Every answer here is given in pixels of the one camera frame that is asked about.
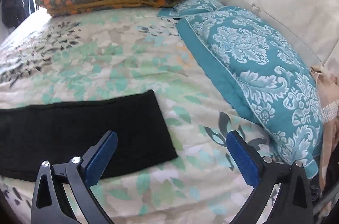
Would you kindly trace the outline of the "floral leaf bedsheet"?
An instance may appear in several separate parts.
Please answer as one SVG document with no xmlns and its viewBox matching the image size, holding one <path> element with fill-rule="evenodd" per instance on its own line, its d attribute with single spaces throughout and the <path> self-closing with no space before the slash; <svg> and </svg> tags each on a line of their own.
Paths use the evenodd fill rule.
<svg viewBox="0 0 339 224">
<path fill-rule="evenodd" d="M 153 90 L 178 158 L 101 180 L 92 190 L 115 223 L 230 223 L 247 200 L 224 132 L 261 155 L 262 128 L 236 113 L 154 8 L 28 17 L 1 44 L 1 108 L 100 101 Z"/>
</svg>

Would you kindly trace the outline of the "small teal damask pillow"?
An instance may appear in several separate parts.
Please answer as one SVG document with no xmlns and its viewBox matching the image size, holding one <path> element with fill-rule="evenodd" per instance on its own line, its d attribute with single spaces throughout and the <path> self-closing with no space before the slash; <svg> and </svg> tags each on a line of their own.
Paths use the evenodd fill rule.
<svg viewBox="0 0 339 224">
<path fill-rule="evenodd" d="M 157 14 L 161 18 L 180 19 L 189 15 L 208 13 L 222 8 L 218 0 L 182 0 L 169 8 L 162 8 Z"/>
</svg>

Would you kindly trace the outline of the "black pants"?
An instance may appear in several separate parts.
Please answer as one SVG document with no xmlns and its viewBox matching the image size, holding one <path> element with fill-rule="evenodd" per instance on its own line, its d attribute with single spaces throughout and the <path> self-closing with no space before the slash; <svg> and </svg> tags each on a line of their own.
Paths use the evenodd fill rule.
<svg viewBox="0 0 339 224">
<path fill-rule="evenodd" d="M 131 174 L 177 158 L 155 93 L 105 101 L 61 102 L 1 110 L 1 175 L 34 182 L 45 160 L 68 162 L 107 131 L 118 145 L 103 178 Z"/>
</svg>

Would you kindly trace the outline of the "beige crumpled cloth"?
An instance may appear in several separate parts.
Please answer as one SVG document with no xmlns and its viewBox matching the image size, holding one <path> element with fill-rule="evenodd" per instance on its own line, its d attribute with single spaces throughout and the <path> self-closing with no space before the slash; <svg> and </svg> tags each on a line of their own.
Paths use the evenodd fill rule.
<svg viewBox="0 0 339 224">
<path fill-rule="evenodd" d="M 324 190 L 330 157 L 338 144 L 338 77 L 323 66 L 312 66 L 311 75 L 321 105 L 323 134 L 319 181 Z"/>
</svg>

